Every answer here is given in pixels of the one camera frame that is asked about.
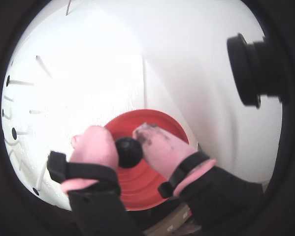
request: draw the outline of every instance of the black hole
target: black hole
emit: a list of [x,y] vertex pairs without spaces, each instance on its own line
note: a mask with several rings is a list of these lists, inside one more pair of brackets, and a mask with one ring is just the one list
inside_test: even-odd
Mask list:
[[10,79],[10,77],[8,76],[7,81],[6,81],[6,87],[9,85],[9,79]]
[[34,193],[35,193],[36,195],[39,196],[39,192],[38,192],[35,188],[33,188],[33,191],[34,191]]
[[16,140],[17,139],[17,133],[16,133],[15,128],[11,129],[11,134],[13,135],[14,140]]
[[84,202],[86,202],[86,203],[88,203],[88,202],[90,201],[90,199],[87,198],[87,197],[84,197],[83,200],[84,200]]

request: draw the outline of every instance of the black circular frame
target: black circular frame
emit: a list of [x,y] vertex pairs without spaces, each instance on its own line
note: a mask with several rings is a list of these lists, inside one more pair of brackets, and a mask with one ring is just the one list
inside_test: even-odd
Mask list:
[[[273,177],[262,207],[229,227],[241,236],[295,234],[295,0],[242,0],[283,60],[286,101]],[[49,0],[0,0],[0,98],[5,72],[22,33]],[[0,107],[0,235],[78,236],[69,211],[30,193],[16,177],[3,142]]]

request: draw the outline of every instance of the red disc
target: red disc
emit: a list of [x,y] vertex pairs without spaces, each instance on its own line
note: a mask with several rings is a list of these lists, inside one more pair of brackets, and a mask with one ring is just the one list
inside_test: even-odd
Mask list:
[[[144,122],[157,124],[160,128],[189,143],[186,133],[175,119],[155,110],[144,109],[124,113],[114,118],[105,127],[116,140],[125,136],[132,137],[132,132]],[[119,167],[117,174],[122,189],[120,198],[127,210],[149,209],[166,200],[157,190],[166,179],[150,168],[143,159],[133,168]]]

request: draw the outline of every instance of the black knob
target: black knob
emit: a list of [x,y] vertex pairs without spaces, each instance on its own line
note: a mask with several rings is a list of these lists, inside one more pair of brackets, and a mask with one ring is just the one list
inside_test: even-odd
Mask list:
[[285,77],[279,55],[270,42],[247,44],[244,37],[227,40],[229,60],[242,103],[246,106],[260,107],[261,95],[279,97],[284,100]]
[[137,140],[124,137],[118,139],[115,144],[119,155],[120,167],[132,168],[143,158],[142,146]]

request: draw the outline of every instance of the black ball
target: black ball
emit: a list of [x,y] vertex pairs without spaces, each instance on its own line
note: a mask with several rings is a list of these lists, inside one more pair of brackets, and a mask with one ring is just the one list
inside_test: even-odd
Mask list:
[[143,158],[143,149],[137,140],[130,137],[124,137],[118,139],[115,144],[119,155],[120,167],[132,168]]

